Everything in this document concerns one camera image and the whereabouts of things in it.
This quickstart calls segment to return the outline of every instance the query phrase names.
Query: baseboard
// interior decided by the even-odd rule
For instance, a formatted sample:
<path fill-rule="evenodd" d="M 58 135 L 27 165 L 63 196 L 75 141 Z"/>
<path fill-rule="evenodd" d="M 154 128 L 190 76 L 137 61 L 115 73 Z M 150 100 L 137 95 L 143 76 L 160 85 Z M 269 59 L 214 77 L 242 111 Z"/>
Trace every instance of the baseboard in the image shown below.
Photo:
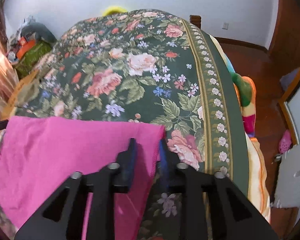
<path fill-rule="evenodd" d="M 260 45 L 252 44 L 249 42 L 245 41 L 238 41 L 238 40 L 232 40 L 232 39 L 227 39 L 227 38 L 219 38 L 215 37 L 219 43 L 225 43 L 225 44 L 232 44 L 232 45 L 238 45 L 238 46 L 243 46 L 243 47 L 248 47 L 248 48 L 253 48 L 253 49 L 259 49 L 264 51 L 265 53 L 268 52 L 268 50 Z"/>

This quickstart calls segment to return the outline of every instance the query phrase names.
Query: pile of clothes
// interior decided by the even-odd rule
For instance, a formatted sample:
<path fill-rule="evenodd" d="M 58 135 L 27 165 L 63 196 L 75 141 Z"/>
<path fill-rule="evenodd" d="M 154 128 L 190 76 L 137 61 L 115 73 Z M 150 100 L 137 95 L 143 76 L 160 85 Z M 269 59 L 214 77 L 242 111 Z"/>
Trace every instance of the pile of clothes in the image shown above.
<path fill-rule="evenodd" d="M 17 70 L 19 79 L 27 76 L 35 63 L 57 41 L 56 37 L 42 23 L 36 22 L 33 16 L 24 19 L 21 27 L 7 43 L 7 59 Z"/>

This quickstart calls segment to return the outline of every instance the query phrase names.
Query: floral border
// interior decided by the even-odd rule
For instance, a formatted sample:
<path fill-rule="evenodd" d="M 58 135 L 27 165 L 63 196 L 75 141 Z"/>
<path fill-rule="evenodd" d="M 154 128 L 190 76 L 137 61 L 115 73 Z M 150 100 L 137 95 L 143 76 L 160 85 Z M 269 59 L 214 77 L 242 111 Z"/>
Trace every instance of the floral border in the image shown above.
<path fill-rule="evenodd" d="M 185 20 L 183 24 L 196 61 L 200 90 L 206 94 L 205 98 L 201 97 L 207 118 L 205 126 L 208 127 L 205 172 L 213 173 L 219 169 L 233 179 L 231 134 L 218 67 L 202 31 Z"/>

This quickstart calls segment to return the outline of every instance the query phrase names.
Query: pink cloth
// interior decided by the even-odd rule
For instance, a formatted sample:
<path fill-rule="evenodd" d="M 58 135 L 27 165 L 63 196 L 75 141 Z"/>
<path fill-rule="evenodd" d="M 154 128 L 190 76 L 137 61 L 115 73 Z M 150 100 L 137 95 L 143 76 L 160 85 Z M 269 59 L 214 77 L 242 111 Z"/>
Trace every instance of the pink cloth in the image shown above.
<path fill-rule="evenodd" d="M 163 137 L 164 126 L 148 123 L 11 117 L 0 154 L 0 205 L 20 228 L 74 171 L 100 170 L 135 138 L 138 157 L 131 190 L 115 196 L 116 240 L 133 240 Z"/>

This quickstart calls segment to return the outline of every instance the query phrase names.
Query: silver screw head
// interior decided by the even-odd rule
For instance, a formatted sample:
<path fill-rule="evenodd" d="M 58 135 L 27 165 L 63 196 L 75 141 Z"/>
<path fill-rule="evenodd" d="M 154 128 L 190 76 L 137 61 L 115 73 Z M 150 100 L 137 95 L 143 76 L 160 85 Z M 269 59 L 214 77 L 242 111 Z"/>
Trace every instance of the silver screw head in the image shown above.
<path fill-rule="evenodd" d="M 223 179 L 223 178 L 226 177 L 225 174 L 224 174 L 223 172 L 221 172 L 221 171 L 217 171 L 217 172 L 214 174 L 214 176 L 215 176 L 217 179 Z"/>
<path fill-rule="evenodd" d="M 75 171 L 72 175 L 72 179 L 79 179 L 82 176 L 82 173 L 80 171 Z"/>
<path fill-rule="evenodd" d="M 108 165 L 108 168 L 111 169 L 111 170 L 116 170 L 120 167 L 120 164 L 119 163 L 110 163 Z"/>
<path fill-rule="evenodd" d="M 188 168 L 188 164 L 186 164 L 186 163 L 178 163 L 177 164 L 177 168 L 178 169 L 181 169 L 181 170 L 184 170 L 184 169 L 186 169 L 186 168 Z"/>

